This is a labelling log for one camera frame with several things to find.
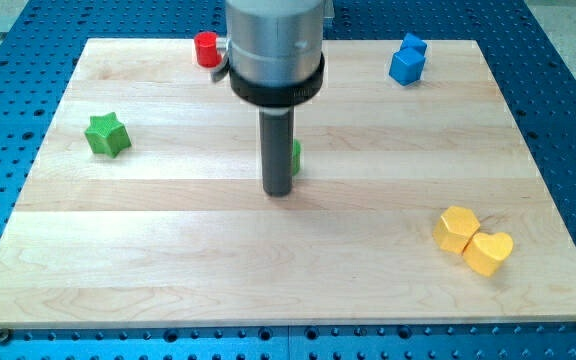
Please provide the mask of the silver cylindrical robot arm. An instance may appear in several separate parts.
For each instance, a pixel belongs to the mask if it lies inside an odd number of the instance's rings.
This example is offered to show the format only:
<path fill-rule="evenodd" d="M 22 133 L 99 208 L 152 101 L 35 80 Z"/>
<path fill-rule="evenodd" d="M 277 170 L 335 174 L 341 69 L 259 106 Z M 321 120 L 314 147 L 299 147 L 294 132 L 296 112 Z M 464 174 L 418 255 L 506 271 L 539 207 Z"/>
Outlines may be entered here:
<path fill-rule="evenodd" d="M 211 71 L 229 78 L 241 100 L 258 108 L 262 186 L 272 197 L 293 184 L 294 108 L 323 85 L 325 0 L 227 0 L 224 57 Z"/>

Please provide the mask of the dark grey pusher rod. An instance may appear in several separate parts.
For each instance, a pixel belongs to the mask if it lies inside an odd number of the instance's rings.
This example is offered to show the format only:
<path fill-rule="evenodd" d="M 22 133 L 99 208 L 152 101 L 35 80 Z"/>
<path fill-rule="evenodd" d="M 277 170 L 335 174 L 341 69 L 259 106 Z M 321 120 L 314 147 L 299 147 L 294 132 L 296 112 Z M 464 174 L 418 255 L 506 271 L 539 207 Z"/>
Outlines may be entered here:
<path fill-rule="evenodd" d="M 282 197 L 292 190 L 294 111 L 292 108 L 259 110 L 263 190 Z"/>

